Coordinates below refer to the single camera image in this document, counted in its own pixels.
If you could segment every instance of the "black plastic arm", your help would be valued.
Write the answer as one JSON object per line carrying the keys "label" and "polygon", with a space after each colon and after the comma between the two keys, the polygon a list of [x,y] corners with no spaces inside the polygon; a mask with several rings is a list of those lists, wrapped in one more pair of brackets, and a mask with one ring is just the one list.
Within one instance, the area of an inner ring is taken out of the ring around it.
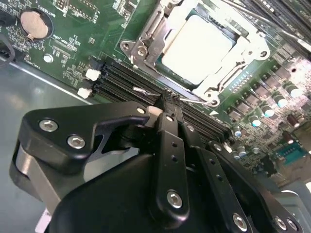
{"label": "black plastic arm", "polygon": [[220,144],[211,141],[208,149],[215,153],[244,209],[259,232],[302,233],[300,224],[233,156]]}
{"label": "black plastic arm", "polygon": [[155,170],[150,213],[165,229],[175,229],[189,216],[184,142],[176,118],[161,113],[156,123]]}
{"label": "black plastic arm", "polygon": [[191,163],[195,165],[195,169],[203,180],[205,195],[209,199],[207,206],[209,217],[220,232],[252,233],[247,217],[216,155],[203,148],[199,133],[188,126],[184,123],[180,128],[186,153],[191,155]]}
{"label": "black plastic arm", "polygon": [[[45,119],[56,122],[57,129],[42,130],[39,124]],[[148,119],[149,113],[136,102],[34,110],[24,116],[18,140],[27,153],[62,173],[73,174],[93,153],[96,135],[122,125],[143,125]],[[83,148],[77,150],[68,144],[73,135],[85,141]]]}

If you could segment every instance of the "motherboard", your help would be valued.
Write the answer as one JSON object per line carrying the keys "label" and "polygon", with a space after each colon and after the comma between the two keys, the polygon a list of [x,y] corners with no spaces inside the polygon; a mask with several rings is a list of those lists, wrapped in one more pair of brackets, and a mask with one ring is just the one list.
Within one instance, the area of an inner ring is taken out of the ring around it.
{"label": "motherboard", "polygon": [[[236,2],[311,41],[308,1]],[[221,0],[1,0],[0,10],[16,62],[83,98],[148,106],[172,90],[203,139],[209,122],[229,128],[232,156],[254,172],[266,156],[290,165],[311,151],[297,133],[311,116],[310,51]]]}

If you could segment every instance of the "black memory slot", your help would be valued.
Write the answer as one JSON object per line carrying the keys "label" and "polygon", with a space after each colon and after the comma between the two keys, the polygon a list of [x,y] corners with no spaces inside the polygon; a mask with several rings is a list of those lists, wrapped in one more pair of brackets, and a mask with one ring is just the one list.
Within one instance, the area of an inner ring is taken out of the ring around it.
{"label": "black memory slot", "polygon": [[299,32],[305,35],[306,39],[311,41],[310,22],[301,17],[287,1],[288,0],[273,0],[272,6],[282,14],[282,17],[287,18],[289,22],[299,29]]}
{"label": "black memory slot", "polygon": [[[282,4],[289,10],[291,11],[293,14],[296,15],[296,17],[299,18],[299,20],[304,23],[308,28],[309,30],[311,30],[311,22],[309,20],[307,20],[306,18],[302,17],[302,15],[299,14],[299,12],[296,11],[296,9],[286,0],[279,0],[280,2],[282,2]],[[308,4],[309,5],[309,8],[306,8],[304,9],[306,11],[306,13],[310,16],[311,15],[311,12],[310,12],[310,9],[311,9],[311,4],[309,2],[304,2],[305,4]]]}
{"label": "black memory slot", "polygon": [[[108,76],[96,82],[95,92],[110,101],[136,101],[144,106],[153,105],[156,97],[145,96],[133,91],[133,86],[145,89],[154,94],[161,94],[165,89],[160,87],[132,70],[114,63],[110,66]],[[226,141],[230,136],[230,129],[202,114],[193,106],[184,104],[184,119],[193,125],[201,136],[203,143],[209,140]]]}
{"label": "black memory slot", "polygon": [[[262,5],[260,1],[258,0],[243,0],[245,1],[246,6],[252,6],[254,9],[257,10],[257,12],[260,12],[261,16],[268,18],[269,20],[273,21],[274,23],[276,23],[278,26],[280,26],[282,29],[286,30],[289,33],[292,33],[292,31],[288,28],[287,24],[285,22],[283,22],[282,20],[280,20],[278,18],[278,14],[275,14],[273,12],[271,12],[265,5]],[[303,55],[304,57],[310,59],[311,58],[311,53],[309,53],[308,51],[306,51],[305,49],[303,49],[301,46],[299,46],[297,44],[297,42],[292,41],[288,38],[283,38],[291,47],[293,47],[297,52],[299,52],[301,55]]]}

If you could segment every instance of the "capacitor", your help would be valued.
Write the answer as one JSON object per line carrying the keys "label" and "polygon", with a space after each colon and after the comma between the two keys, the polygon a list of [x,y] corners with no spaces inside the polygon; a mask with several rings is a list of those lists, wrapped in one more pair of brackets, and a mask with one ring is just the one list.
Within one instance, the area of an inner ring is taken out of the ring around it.
{"label": "capacitor", "polygon": [[285,90],[288,92],[288,94],[291,95],[293,98],[300,97],[302,95],[302,90],[300,90],[298,87],[296,87],[294,84],[290,84],[285,87]]}
{"label": "capacitor", "polygon": [[34,42],[50,37],[54,30],[51,18],[38,8],[26,8],[20,13],[20,27]]}
{"label": "capacitor", "polygon": [[290,123],[291,126],[294,128],[297,128],[300,126],[300,123],[298,122],[297,118],[295,118],[292,114],[288,115],[286,117],[288,123]]}
{"label": "capacitor", "polygon": [[233,133],[236,137],[241,137],[242,136],[242,132],[239,126],[234,126],[233,127]]}
{"label": "capacitor", "polygon": [[264,113],[265,117],[272,117],[275,112],[269,105],[263,105],[261,106],[261,110]]}
{"label": "capacitor", "polygon": [[260,149],[258,147],[254,147],[254,148],[252,148],[252,152],[254,154],[259,154],[260,153]]}
{"label": "capacitor", "polygon": [[283,139],[288,143],[288,144],[292,144],[294,143],[294,139],[291,136],[291,134],[288,131],[284,131],[282,133]]}
{"label": "capacitor", "polygon": [[285,107],[288,104],[287,99],[285,99],[281,94],[275,95],[273,99],[280,108]]}
{"label": "capacitor", "polygon": [[238,154],[237,151],[234,150],[231,154],[232,154],[233,158],[235,158],[236,160],[240,160],[240,159],[241,159],[241,158],[239,157],[239,154]]}
{"label": "capacitor", "polygon": [[246,155],[245,147],[244,146],[239,146],[237,148],[238,154],[240,158],[243,158]]}
{"label": "capacitor", "polygon": [[258,116],[250,116],[249,122],[251,122],[253,127],[259,127],[261,125],[261,121],[259,120]]}

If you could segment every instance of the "screw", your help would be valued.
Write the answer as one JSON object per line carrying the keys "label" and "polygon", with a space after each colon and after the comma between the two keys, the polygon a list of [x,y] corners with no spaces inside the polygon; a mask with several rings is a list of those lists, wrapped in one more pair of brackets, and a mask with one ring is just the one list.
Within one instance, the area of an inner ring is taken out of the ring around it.
{"label": "screw", "polygon": [[222,151],[221,146],[219,146],[218,144],[214,144],[214,147],[216,148],[216,150],[218,150],[218,151]]}
{"label": "screw", "polygon": [[282,221],[282,219],[280,219],[278,216],[275,216],[274,221],[276,222],[276,224],[284,231],[287,230],[287,227],[285,225],[285,223]]}
{"label": "screw", "polygon": [[166,116],[166,119],[167,119],[167,120],[169,120],[169,121],[171,121],[171,122],[173,122],[173,121],[174,121],[174,119],[173,119],[173,118],[171,118],[170,116]]}
{"label": "screw", "polygon": [[234,213],[233,214],[233,221],[234,221],[234,224],[237,225],[237,227],[245,232],[247,231],[247,224],[245,222],[245,220],[237,213]]}
{"label": "screw", "polygon": [[191,125],[187,125],[187,128],[191,131],[194,132],[194,128]]}
{"label": "screw", "polygon": [[47,132],[53,132],[58,129],[58,125],[55,121],[52,120],[42,120],[39,122],[39,126],[42,130]]}
{"label": "screw", "polygon": [[124,44],[122,44],[122,48],[124,50],[128,50],[130,47],[129,47],[129,45],[127,43],[124,43]]}
{"label": "screw", "polygon": [[146,113],[146,111],[143,110],[142,108],[137,108],[137,111],[138,111],[139,113],[141,113],[141,114],[145,114],[145,113]]}
{"label": "screw", "polygon": [[179,209],[183,205],[181,197],[174,191],[170,191],[167,193],[167,201],[175,209]]}
{"label": "screw", "polygon": [[146,53],[147,53],[146,48],[143,47],[143,46],[138,47],[137,53],[138,53],[139,56],[144,56],[144,55],[146,55]]}
{"label": "screw", "polygon": [[45,53],[43,55],[43,60],[46,62],[46,63],[52,63],[54,61],[54,58],[52,55],[48,54],[48,53]]}
{"label": "screw", "polygon": [[291,221],[289,218],[286,219],[286,220],[287,220],[288,224],[289,224],[295,231],[298,231],[298,228],[297,228],[296,224],[294,224],[293,221]]}
{"label": "screw", "polygon": [[83,140],[83,138],[76,135],[70,136],[67,140],[67,143],[75,149],[81,149],[86,145],[86,142]]}

